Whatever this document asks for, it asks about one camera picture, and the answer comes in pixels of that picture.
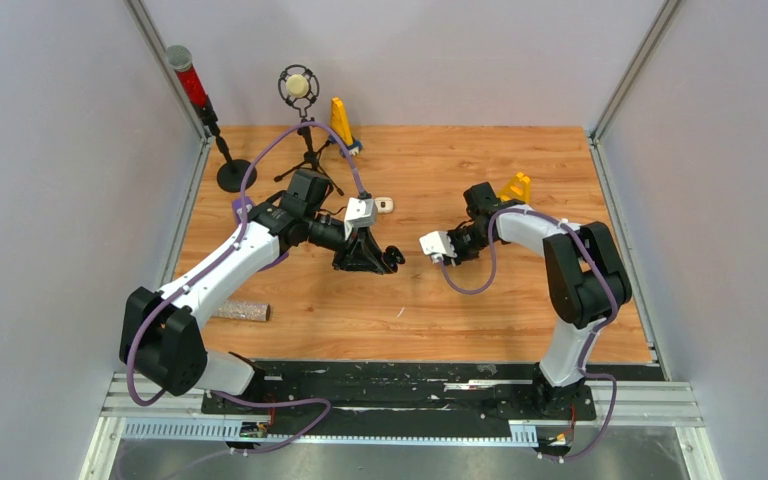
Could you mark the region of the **black earbud case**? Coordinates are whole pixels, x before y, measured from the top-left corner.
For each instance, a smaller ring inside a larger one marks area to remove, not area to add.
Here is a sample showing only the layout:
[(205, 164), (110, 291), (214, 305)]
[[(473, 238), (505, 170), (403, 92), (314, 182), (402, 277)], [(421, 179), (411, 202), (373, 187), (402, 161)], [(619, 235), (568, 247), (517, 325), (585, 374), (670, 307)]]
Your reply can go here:
[(401, 265), (405, 264), (405, 257), (395, 245), (389, 245), (382, 253), (382, 262), (389, 273), (396, 273)]

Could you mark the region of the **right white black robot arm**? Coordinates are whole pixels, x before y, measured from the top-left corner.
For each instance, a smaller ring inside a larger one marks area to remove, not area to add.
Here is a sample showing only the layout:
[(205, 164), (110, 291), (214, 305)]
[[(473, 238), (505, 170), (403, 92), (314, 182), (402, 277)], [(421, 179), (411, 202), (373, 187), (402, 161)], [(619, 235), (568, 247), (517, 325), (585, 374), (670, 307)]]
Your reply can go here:
[(464, 200), (468, 218), (446, 232), (444, 266), (475, 260), (497, 243), (523, 246), (544, 261), (557, 321), (530, 393), (537, 413), (556, 417), (588, 379), (586, 364), (601, 331), (632, 297), (610, 229), (602, 222), (579, 225), (518, 200), (504, 201), (487, 182), (467, 189)]

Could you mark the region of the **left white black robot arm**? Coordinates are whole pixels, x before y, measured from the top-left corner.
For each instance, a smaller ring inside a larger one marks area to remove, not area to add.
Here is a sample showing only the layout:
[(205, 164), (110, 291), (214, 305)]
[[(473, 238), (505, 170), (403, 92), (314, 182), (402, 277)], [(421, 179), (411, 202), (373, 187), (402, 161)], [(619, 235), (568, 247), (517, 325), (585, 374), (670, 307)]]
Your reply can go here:
[(247, 280), (291, 248), (310, 243), (333, 252), (339, 271), (394, 274), (405, 258), (381, 248), (371, 227), (377, 208), (369, 194), (349, 199), (337, 219), (322, 205), (329, 180), (310, 169), (296, 171), (287, 189), (247, 210), (236, 230), (196, 267), (157, 291), (139, 287), (125, 305), (120, 358), (162, 391), (180, 396), (215, 390), (243, 413), (258, 411), (266, 386), (239, 355), (206, 348), (201, 331)]

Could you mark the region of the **white earbud charging case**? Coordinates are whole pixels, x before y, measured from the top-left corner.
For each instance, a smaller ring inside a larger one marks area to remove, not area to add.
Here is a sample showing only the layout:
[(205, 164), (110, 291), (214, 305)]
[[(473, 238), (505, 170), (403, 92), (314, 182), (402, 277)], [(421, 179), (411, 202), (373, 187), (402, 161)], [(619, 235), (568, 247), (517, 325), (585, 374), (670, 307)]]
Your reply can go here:
[(395, 204), (390, 197), (378, 197), (375, 199), (377, 210), (380, 214), (389, 214), (394, 211)]

